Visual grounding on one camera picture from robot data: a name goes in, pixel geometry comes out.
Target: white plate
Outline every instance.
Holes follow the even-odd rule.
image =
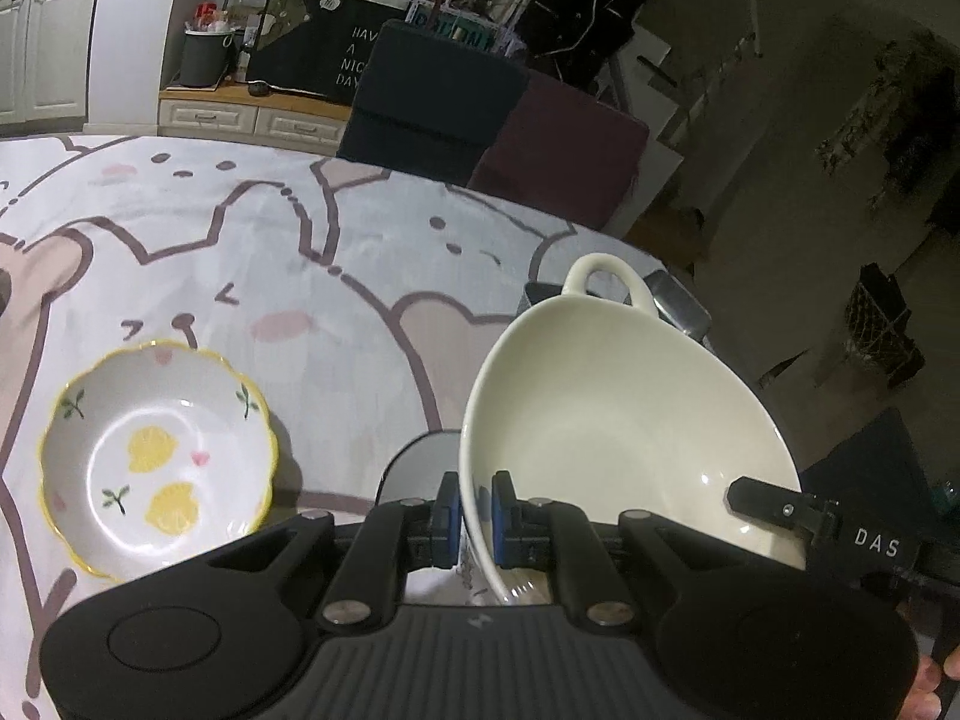
[[[592,271],[617,275],[632,306],[593,298]],[[803,546],[733,514],[726,491],[751,476],[800,482],[773,420],[731,370],[656,313],[622,260],[578,260],[563,294],[516,319],[493,346],[467,401],[460,486],[470,547],[501,603],[524,596],[493,563],[491,477],[517,497],[573,503],[594,522],[648,509],[803,567]]]
[[[255,530],[277,439],[259,389],[180,343],[121,349],[56,399],[40,501],[84,569],[142,576]]]

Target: bowl handle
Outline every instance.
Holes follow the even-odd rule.
[[[612,254],[595,252],[594,254],[585,254],[577,260],[566,275],[566,281],[563,282],[563,294],[586,295],[587,278],[594,271],[608,271],[619,278],[630,290],[630,303],[634,305],[634,308],[640,309],[654,319],[659,317],[659,313],[656,312],[654,296],[651,295],[643,279],[637,275],[633,268]]]

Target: ribbed black surface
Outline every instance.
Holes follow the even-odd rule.
[[[263,717],[277,720],[702,720],[631,642],[574,629],[558,607],[401,607],[342,637]]]

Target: human hand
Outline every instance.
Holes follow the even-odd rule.
[[[944,662],[943,673],[951,680],[960,680],[960,648],[954,650]],[[940,678],[940,666],[927,656],[921,656],[917,678],[896,720],[937,720],[940,716],[940,699],[933,691],[940,684]]]

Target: metal screw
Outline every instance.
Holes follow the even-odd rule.
[[[587,617],[604,628],[625,625],[634,619],[634,611],[629,604],[621,601],[603,601],[587,610]]]
[[[355,625],[370,616],[370,607],[363,601],[334,601],[323,607],[323,618],[335,625]]]

